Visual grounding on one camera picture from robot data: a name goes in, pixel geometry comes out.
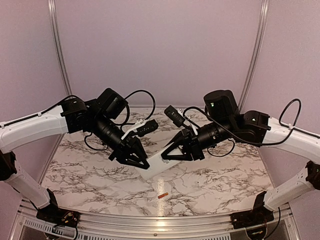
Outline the white remote control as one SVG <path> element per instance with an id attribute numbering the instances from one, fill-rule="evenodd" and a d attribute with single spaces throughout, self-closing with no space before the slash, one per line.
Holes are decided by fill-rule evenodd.
<path id="1" fill-rule="evenodd" d="M 161 149 L 157 153 L 153 154 L 147 159 L 149 163 L 148 169 L 138 168 L 136 171 L 140 174 L 140 176 L 144 180 L 149 180 L 160 173 L 164 172 L 165 170 L 170 169 L 171 167 L 177 165 L 180 160 L 166 160 L 163 159 L 161 154 L 167 149 L 167 147 Z"/>

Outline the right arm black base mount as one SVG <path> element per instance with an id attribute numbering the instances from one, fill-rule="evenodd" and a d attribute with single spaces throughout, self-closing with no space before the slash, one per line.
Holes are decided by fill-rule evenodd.
<path id="1" fill-rule="evenodd" d="M 235 212 L 230 215 L 234 229 L 252 227 L 273 221 L 274 215 L 269 210 L 246 210 Z"/>

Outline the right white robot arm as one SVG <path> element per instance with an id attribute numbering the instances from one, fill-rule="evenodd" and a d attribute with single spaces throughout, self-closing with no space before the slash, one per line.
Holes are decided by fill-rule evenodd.
<path id="1" fill-rule="evenodd" d="M 250 110 L 241 114 L 231 90 L 215 90 L 204 98 L 202 113 L 210 120 L 197 129 L 184 127 L 169 142 L 164 160 L 204 159 L 204 149 L 227 139 L 256 147 L 274 147 L 308 159 L 306 166 L 278 187 L 259 194 L 247 219 L 258 224 L 281 205 L 320 188 L 320 136 L 285 124 L 268 114 Z"/>

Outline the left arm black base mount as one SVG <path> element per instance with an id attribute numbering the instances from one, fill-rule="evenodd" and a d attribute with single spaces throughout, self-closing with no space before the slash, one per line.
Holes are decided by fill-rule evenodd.
<path id="1" fill-rule="evenodd" d="M 36 218 L 53 223 L 57 226 L 67 226 L 75 228 L 79 222 L 80 213 L 74 210 L 63 208 L 40 209 L 37 211 Z"/>

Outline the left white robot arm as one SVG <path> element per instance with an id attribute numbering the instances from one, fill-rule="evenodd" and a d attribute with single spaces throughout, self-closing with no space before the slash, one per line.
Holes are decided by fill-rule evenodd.
<path id="1" fill-rule="evenodd" d="M 83 101 L 68 96 L 56 105 L 11 122 L 0 124 L 0 179 L 28 198 L 40 213 L 58 223 L 63 211 L 54 194 L 40 186 L 16 160 L 13 150 L 28 143 L 60 134 L 88 132 L 113 151 L 109 159 L 148 169 L 147 154 L 133 131 L 123 132 L 113 121 L 128 102 L 111 88 L 95 99 Z"/>

